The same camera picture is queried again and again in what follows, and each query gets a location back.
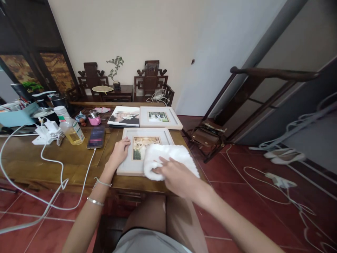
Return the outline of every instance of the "side table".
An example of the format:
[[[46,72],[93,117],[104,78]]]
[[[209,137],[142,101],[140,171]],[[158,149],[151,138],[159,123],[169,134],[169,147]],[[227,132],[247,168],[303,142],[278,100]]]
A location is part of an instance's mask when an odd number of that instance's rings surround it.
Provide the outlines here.
[[[103,102],[133,102],[132,99],[133,85],[121,85],[120,91],[109,91],[106,95],[100,92]]]

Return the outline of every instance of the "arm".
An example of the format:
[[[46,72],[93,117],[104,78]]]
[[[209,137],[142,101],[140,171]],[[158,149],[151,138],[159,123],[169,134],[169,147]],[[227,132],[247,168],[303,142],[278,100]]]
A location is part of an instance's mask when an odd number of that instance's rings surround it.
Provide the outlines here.
[[[284,253],[279,246],[228,205],[209,184],[197,178],[185,165],[172,158],[167,161],[160,157],[160,160],[163,166],[153,171],[165,176],[167,188],[213,215],[244,252]]]
[[[130,143],[130,140],[126,137],[115,144],[115,148],[108,162],[105,164],[99,181],[106,184],[111,183],[117,167],[127,156],[127,150]],[[92,190],[89,198],[104,203],[108,190],[108,186],[98,183]],[[66,243],[63,246],[62,253],[85,253],[87,251],[97,223],[101,217],[102,208],[102,206],[86,201],[70,230]]]

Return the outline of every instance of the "light blue box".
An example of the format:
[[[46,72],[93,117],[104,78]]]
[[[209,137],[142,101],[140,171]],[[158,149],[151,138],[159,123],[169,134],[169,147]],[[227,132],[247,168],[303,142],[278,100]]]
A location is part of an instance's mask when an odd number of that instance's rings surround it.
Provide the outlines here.
[[[32,125],[36,122],[30,114],[39,108],[36,102],[30,104],[25,109],[12,112],[0,112],[0,123],[4,127],[20,127],[22,125]]]

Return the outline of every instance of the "white shoe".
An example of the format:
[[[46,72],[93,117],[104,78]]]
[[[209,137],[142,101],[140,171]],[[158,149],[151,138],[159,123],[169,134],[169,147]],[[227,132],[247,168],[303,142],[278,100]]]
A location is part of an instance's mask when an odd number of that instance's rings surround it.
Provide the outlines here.
[[[295,161],[302,161],[302,160],[305,160],[305,154],[295,152],[295,153],[275,157],[271,159],[270,161],[275,164],[289,164]]]
[[[291,149],[291,148],[284,148],[284,149],[276,149],[273,151],[270,151],[268,153],[263,154],[265,158],[271,159],[274,157],[282,156],[282,155],[287,155],[296,152],[296,150]]]

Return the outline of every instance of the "round fan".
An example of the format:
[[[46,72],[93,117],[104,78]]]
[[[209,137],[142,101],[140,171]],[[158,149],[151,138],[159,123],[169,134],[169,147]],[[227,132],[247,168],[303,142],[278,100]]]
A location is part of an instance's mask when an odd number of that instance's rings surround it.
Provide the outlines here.
[[[93,87],[92,90],[95,91],[95,92],[104,92],[106,94],[109,91],[113,91],[113,88],[111,88],[109,86],[101,85],[101,86]]]

